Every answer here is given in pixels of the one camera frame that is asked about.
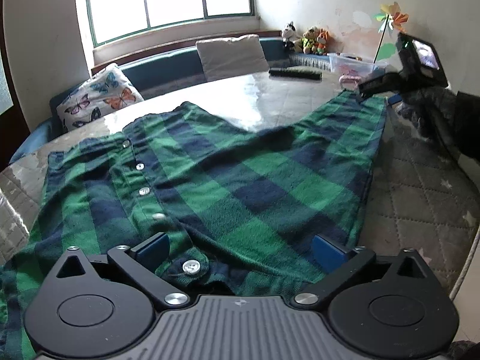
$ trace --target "butterfly pillow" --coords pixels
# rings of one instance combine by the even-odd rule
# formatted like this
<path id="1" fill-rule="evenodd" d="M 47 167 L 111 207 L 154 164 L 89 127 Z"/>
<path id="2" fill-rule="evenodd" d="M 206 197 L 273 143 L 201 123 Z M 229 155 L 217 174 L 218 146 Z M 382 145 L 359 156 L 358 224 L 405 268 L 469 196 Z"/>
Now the butterfly pillow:
<path id="1" fill-rule="evenodd" d="M 63 132 L 75 130 L 129 105 L 143 101 L 117 64 L 85 81 L 57 107 Z"/>

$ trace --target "pink object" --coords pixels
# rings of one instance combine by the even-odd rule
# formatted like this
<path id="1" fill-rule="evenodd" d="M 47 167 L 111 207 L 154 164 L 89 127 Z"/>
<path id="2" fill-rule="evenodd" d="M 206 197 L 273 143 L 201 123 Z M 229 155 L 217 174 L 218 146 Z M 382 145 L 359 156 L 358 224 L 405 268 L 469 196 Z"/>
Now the pink object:
<path id="1" fill-rule="evenodd" d="M 350 69 L 348 66 L 340 66 L 340 72 L 344 75 L 348 75 L 350 73 Z"/>
<path id="2" fill-rule="evenodd" d="M 360 76 L 350 76 L 347 74 L 344 74 L 340 79 L 338 80 L 340 87 L 342 89 L 345 88 L 345 85 L 352 85 L 353 89 L 357 87 L 357 85 L 362 81 L 362 77 Z"/>

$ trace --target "table surface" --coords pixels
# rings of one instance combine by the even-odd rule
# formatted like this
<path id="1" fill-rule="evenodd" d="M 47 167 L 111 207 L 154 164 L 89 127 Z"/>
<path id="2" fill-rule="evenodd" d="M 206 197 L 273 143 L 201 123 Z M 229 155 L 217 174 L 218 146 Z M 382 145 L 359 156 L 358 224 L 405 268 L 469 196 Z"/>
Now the table surface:
<path id="1" fill-rule="evenodd" d="M 287 125 L 334 98 L 338 78 L 327 71 L 322 81 L 256 73 L 210 82 L 131 105 L 62 135 L 0 173 L 0 264 L 28 242 L 51 151 L 114 134 L 138 117 L 171 111 L 185 101 L 249 131 Z M 389 107 L 359 243 L 381 255 L 418 250 L 451 290 L 462 277 L 479 218 L 478 190 L 457 162 Z"/>
<path id="2" fill-rule="evenodd" d="M 338 78 L 330 72 L 323 73 L 322 81 L 270 77 L 265 72 L 209 82 L 131 105 L 49 142 L 0 173 L 0 264 L 28 241 L 50 152 L 114 134 L 141 116 L 171 111 L 185 101 L 249 131 L 287 125 L 335 97 L 341 91 Z"/>

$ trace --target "window frame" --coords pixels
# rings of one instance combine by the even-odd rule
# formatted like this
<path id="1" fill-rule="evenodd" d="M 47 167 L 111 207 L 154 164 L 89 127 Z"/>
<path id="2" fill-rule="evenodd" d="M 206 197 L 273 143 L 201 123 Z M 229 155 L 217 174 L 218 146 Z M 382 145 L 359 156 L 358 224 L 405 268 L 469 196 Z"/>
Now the window frame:
<path id="1" fill-rule="evenodd" d="M 104 42 L 98 43 L 97 42 L 97 37 L 95 35 L 95 28 L 94 28 L 94 25 L 93 25 L 92 7 L 90 5 L 90 0 L 86 0 L 87 14 L 88 14 L 88 24 L 90 26 L 90 33 L 92 35 L 93 46 L 94 47 L 99 47 L 99 46 L 102 46 L 104 44 L 108 44 L 108 43 L 117 41 L 119 39 L 126 38 L 128 36 L 138 35 L 138 34 L 141 34 L 143 32 L 147 32 L 147 31 L 150 31 L 150 30 L 156 30 L 156 29 L 160 29 L 160 28 L 165 28 L 165 27 L 169 27 L 169 26 L 172 26 L 172 25 L 178 25 L 178 24 L 184 24 L 184 23 L 195 23 L 196 21 L 202 21 L 202 20 L 208 20 L 208 19 L 220 19 L 220 18 L 224 18 L 224 17 L 246 17 L 246 16 L 251 17 L 251 16 L 255 16 L 254 0 L 249 0 L 250 12 L 248 12 L 248 13 L 224 14 L 224 15 L 208 15 L 206 0 L 202 0 L 203 17 L 199 17 L 198 19 L 189 19 L 189 20 L 177 21 L 175 23 L 167 23 L 167 24 L 162 24 L 162 25 L 159 25 L 159 26 L 153 26 L 152 27 L 150 25 L 150 17 L 148 15 L 147 0 L 143 0 L 143 3 L 145 5 L 145 14 L 146 14 L 146 18 L 147 18 L 147 28 L 144 28 L 142 30 L 137 30 L 137 31 L 134 31 L 134 32 L 130 32 L 130 33 L 127 33 L 125 35 L 117 36 L 116 38 L 108 39 L 108 40 L 105 40 Z"/>

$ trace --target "butterfly print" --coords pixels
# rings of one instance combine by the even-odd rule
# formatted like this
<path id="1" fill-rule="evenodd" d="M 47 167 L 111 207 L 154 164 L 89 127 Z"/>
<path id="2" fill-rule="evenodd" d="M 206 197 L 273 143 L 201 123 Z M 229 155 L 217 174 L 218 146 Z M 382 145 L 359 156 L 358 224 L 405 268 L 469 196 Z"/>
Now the butterfly print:
<path id="1" fill-rule="evenodd" d="M 110 87 L 117 88 L 118 85 L 119 85 L 119 82 L 115 79 L 115 74 L 113 74 L 113 72 L 110 72 L 105 78 L 105 82 L 97 82 L 95 84 L 90 85 L 90 87 L 93 90 L 100 92 L 103 95 L 106 95 Z"/>
<path id="2" fill-rule="evenodd" d="M 83 120 L 76 120 L 72 124 L 76 128 L 79 128 L 79 127 L 85 126 L 86 124 L 88 124 L 90 122 L 93 122 L 94 120 L 100 119 L 100 117 L 102 117 L 102 113 L 100 112 L 100 108 L 97 107 L 92 111 L 92 115 L 90 115 L 90 121 L 89 122 L 84 122 Z"/>
<path id="3" fill-rule="evenodd" d="M 88 93 L 80 99 L 80 102 L 77 100 L 77 104 L 73 107 L 68 107 L 65 110 L 66 114 L 76 115 L 80 112 L 80 110 L 87 108 L 90 105 L 88 100 Z"/>
<path id="4" fill-rule="evenodd" d="M 135 103 L 136 100 L 137 98 L 131 92 L 131 89 L 125 88 L 120 96 L 105 99 L 104 102 L 110 105 L 112 109 L 118 111 L 119 109 L 122 109 L 123 107 L 127 107 L 128 105 L 130 105 L 130 104 L 127 104 L 128 101 Z"/>
<path id="5" fill-rule="evenodd" d="M 74 95 L 76 95 L 78 93 L 78 91 L 80 90 L 80 87 L 74 89 L 73 91 L 70 92 L 70 94 L 66 97 L 65 100 L 63 100 L 61 103 L 64 104 L 65 102 L 67 102 L 68 100 L 70 100 Z"/>

